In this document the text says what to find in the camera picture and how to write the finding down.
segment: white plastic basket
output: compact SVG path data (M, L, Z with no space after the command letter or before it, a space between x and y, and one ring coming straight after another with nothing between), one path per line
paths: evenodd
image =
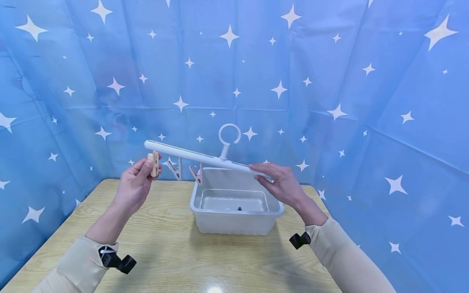
M201 233L266 236L283 214L283 204L252 174L205 167L203 178L190 200Z

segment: clothespin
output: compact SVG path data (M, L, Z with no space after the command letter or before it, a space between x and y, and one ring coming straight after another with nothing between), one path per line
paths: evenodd
M196 182L199 185L202 185L202 182L203 182L203 179L204 179L203 174L202 174L202 163L200 163L199 172L197 174L194 171L194 169L192 168L192 166L189 166L189 169L190 169L190 172L192 173L192 176L194 176L194 179L196 180Z
M182 165L181 165L181 157L178 159L178 167L175 168L173 163L171 163L170 160L168 160L168 167L171 169L171 172L173 172L174 176L178 181L182 180Z
M152 154L148 154L147 158L153 162L153 169L151 170L150 175L152 177L156 177L159 171L159 154L154 150Z

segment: left hand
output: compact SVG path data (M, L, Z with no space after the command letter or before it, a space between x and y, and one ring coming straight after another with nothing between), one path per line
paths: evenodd
M161 173L161 164L158 166L158 175L156 177L150 175L152 168L152 161L143 158L125 170L121 175L121 181L117 187L112 205L128 212L129 216L138 211L147 198L151 183Z

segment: ring hook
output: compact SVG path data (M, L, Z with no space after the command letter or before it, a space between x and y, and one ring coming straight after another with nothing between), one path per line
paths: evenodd
M238 132L238 137L236 138L236 140L234 141L234 143L238 143L239 140L241 139L241 130L239 129L239 127L237 127L235 124L232 124L232 123L228 123L228 124L225 124L223 125L222 127L220 127L220 130L218 131L218 138L220 139L220 142L223 144L223 149L221 150L221 155L220 155L220 158L221 159L224 159L226 160L227 158L227 153L228 153L228 148L230 147L230 144L225 142L223 140L223 138L221 138L221 132L226 128L226 127L234 127L236 128L236 131Z

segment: wooden table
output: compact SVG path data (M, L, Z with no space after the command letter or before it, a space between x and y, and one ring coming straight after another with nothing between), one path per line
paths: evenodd
M75 238L85 234L114 197L118 180L104 180L5 286L31 292ZM340 292L309 247L288 239L303 223L285 206L269 236L201 234L189 210L193 182L157 181L119 237L119 256L137 265L128 274L110 269L96 292ZM304 186L325 210L318 195Z

